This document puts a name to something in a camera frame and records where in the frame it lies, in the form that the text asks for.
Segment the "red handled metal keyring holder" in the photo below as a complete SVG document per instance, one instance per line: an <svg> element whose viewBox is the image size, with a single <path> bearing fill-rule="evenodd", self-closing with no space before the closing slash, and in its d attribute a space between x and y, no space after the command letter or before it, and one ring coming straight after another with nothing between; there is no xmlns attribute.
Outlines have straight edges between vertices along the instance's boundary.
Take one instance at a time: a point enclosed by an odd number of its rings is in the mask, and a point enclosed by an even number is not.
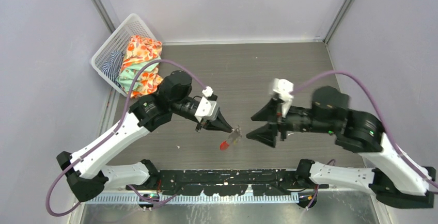
<svg viewBox="0 0 438 224"><path fill-rule="evenodd" d="M242 132L239 125L237 125L232 132L229 134L228 138L220 144L220 150L227 150L231 145L236 145L242 138Z"/></svg>

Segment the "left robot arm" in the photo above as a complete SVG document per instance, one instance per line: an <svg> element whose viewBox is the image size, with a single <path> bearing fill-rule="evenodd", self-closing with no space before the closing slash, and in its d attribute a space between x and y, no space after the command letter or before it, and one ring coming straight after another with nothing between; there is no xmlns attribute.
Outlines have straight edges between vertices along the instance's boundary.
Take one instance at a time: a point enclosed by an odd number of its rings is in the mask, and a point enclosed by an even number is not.
<svg viewBox="0 0 438 224"><path fill-rule="evenodd" d="M105 189L128 185L154 189L159 172L147 159L136 164L109 166L107 163L133 142L171 121L174 114L196 123L201 129L232 133L217 104L217 96L199 100L190 97L192 77L184 71L174 71L165 77L157 90L140 97L111 129L84 148L61 152L57 161L65 170L67 183L79 202L89 201Z"/></svg>

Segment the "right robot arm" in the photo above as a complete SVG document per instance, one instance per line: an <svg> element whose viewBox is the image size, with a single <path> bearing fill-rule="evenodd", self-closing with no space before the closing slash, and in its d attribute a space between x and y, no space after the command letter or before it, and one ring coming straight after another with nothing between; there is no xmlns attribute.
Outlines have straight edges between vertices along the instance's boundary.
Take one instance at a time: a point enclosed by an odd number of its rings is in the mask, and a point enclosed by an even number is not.
<svg viewBox="0 0 438 224"><path fill-rule="evenodd" d="M295 182L301 188L322 184L360 190L375 196L397 209L431 209L434 193L428 180L435 180L436 170L396 153L389 142L382 122L373 114L349 108L349 96L331 86L316 89L311 107L289 107L283 112L284 101L278 93L252 116L264 126L247 133L246 137L269 147L288 132L325 133L335 136L335 144L372 162L371 168L330 166L312 159L302 159L295 171Z"/></svg>

